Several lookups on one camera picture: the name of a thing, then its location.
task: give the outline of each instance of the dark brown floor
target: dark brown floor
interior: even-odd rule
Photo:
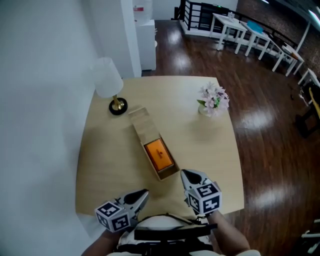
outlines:
[[[295,115],[306,109],[298,78],[265,54],[246,47],[215,50],[207,37],[185,36],[176,21],[156,22],[156,71],[144,76],[217,77],[230,97],[238,146],[244,209],[227,215],[253,249],[264,256],[288,255],[302,233],[320,218],[320,132],[303,139]]]

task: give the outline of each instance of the flower bouquet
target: flower bouquet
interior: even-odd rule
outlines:
[[[201,87],[202,99],[197,99],[200,103],[199,112],[207,117],[217,117],[229,108],[229,96],[226,90],[219,85],[209,82],[206,87]]]

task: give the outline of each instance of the ceiling light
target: ceiling light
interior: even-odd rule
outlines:
[[[309,10],[309,13],[311,14],[313,20],[317,23],[317,25],[320,27],[320,19],[318,18],[318,16],[313,12]]]

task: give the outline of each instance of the table lamp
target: table lamp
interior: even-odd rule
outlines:
[[[113,62],[109,57],[99,58],[91,68],[97,94],[102,98],[113,97],[109,110],[113,115],[121,115],[128,109],[124,98],[117,98],[117,94],[124,86],[124,82]]]

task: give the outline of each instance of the black lamp base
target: black lamp base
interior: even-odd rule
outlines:
[[[119,116],[119,115],[122,115],[124,112],[127,111],[128,109],[128,103],[127,101],[124,99],[124,98],[117,98],[118,101],[120,103],[123,104],[122,108],[121,109],[118,109],[117,108],[117,105],[115,104],[115,101],[111,101],[110,104],[109,104],[109,110],[111,112],[111,114],[115,115],[115,116]]]

